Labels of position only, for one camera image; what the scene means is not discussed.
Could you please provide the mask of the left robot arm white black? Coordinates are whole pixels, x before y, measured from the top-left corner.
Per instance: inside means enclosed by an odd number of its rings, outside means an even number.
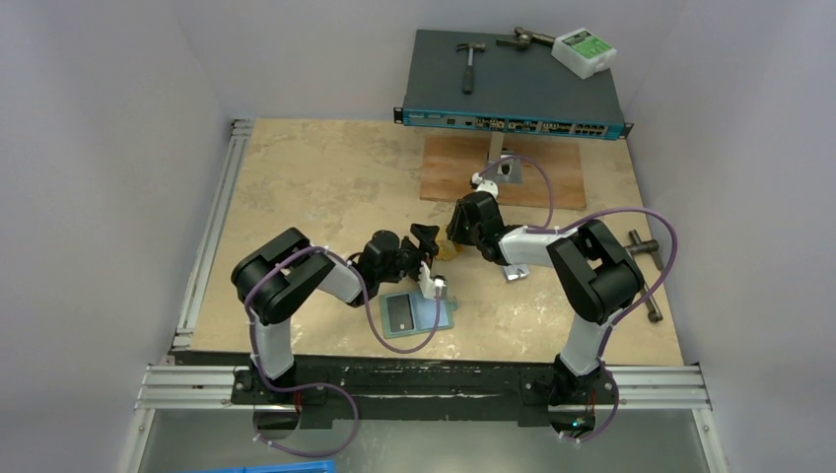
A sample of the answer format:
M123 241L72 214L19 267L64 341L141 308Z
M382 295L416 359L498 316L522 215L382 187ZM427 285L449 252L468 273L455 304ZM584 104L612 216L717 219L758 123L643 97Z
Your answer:
M271 403L293 393L291 318L316 291L368 308L381 285L410 278L419 285L421 298L434 307L434 322L441 323L447 281L431 273L439 232L437 226L421 224L411 225L404 237L377 231L354 259L348 259L290 228L242 260L231 281L248 318L256 391Z

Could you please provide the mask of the black card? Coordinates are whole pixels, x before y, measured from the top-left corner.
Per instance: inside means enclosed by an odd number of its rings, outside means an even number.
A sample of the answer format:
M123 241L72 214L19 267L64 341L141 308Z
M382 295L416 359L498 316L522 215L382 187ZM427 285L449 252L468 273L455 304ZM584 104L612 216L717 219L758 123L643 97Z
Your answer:
M411 301L408 294L387 297L384 300L384 308L384 318L388 323L391 334L404 333L412 331L415 328Z

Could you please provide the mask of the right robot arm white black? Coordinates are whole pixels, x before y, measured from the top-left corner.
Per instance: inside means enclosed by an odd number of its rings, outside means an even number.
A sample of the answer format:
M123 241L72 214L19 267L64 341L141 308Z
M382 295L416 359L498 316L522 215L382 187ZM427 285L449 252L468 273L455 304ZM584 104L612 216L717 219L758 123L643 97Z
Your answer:
M555 270L575 316L553 364L552 397L576 401L601 373L611 325L645 284L644 276L605 223L589 220L573 230L529 230L504 222L495 197L471 192L455 203L447 230L453 242L476 247L500 266Z

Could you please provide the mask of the teal card holder wallet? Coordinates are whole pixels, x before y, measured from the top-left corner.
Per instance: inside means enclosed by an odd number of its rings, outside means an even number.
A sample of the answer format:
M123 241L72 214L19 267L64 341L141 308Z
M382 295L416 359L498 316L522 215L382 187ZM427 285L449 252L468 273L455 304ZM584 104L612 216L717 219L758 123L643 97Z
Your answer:
M389 332L388 323L385 320L385 308L384 308L384 300L387 297L391 297L393 295L399 294L408 294L411 301L412 307L412 315L414 320L415 328L412 331L399 333L399 334L391 334ZM382 323L383 323L383 337L386 339L392 338L400 338L415 334L421 333L428 333L432 331L432 327L434 326L435 319L436 319L436 303L435 300L427 300L425 299L419 290L410 291L410 292L401 292L401 293L394 293L384 295L380 301L381 306L381 315L382 315Z

